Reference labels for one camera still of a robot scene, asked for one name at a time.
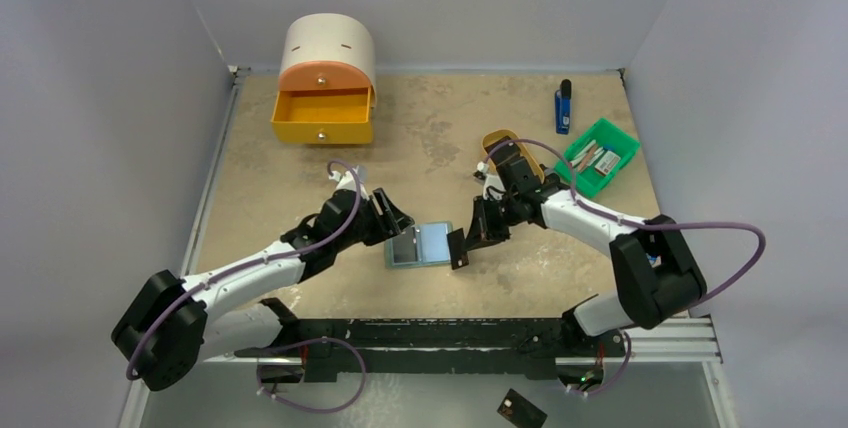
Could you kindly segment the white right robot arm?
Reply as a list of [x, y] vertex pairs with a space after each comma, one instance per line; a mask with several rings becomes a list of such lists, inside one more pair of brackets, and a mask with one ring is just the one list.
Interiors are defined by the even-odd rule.
[[473, 200], [468, 229], [448, 236], [453, 268], [473, 250], [503, 243], [512, 227], [528, 223], [574, 237], [609, 257], [615, 289], [563, 314], [561, 340], [576, 355], [596, 347], [601, 335], [631, 326], [651, 329], [707, 293], [707, 284], [673, 219], [645, 220], [580, 198], [558, 175], [545, 175], [518, 141], [504, 137], [488, 147], [478, 166], [495, 177]]

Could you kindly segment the black card dropped off table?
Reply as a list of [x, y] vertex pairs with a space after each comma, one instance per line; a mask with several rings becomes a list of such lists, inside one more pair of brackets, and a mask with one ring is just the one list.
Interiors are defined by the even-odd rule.
[[497, 413], [516, 428], [542, 428], [548, 415], [523, 395], [510, 388]]

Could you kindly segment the green card holder wallet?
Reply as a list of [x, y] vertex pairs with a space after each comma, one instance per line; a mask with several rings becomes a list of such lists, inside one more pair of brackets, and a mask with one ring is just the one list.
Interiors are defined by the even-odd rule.
[[390, 261], [390, 240], [384, 243], [385, 265], [390, 269], [417, 268], [434, 265], [449, 265], [447, 234], [453, 231], [450, 221], [415, 224], [419, 261], [415, 264], [393, 266]]

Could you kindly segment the black card taken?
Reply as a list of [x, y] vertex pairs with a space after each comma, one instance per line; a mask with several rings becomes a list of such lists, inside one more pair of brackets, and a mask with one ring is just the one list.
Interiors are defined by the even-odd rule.
[[393, 266], [415, 264], [419, 261], [417, 232], [408, 228], [390, 240], [390, 261]]
[[468, 252], [465, 246], [465, 232], [463, 228], [458, 228], [447, 234], [447, 243], [449, 250], [449, 258], [451, 268], [459, 270], [468, 265]]

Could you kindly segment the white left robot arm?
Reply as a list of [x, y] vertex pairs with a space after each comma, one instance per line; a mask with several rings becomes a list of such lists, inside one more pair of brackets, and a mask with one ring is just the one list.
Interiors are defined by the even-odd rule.
[[127, 379], [152, 391], [172, 386], [200, 360], [215, 322], [261, 295], [317, 276], [354, 245], [381, 244], [413, 224], [381, 188], [371, 194], [338, 188], [318, 212], [253, 255], [201, 275], [151, 275], [110, 335], [127, 360]]

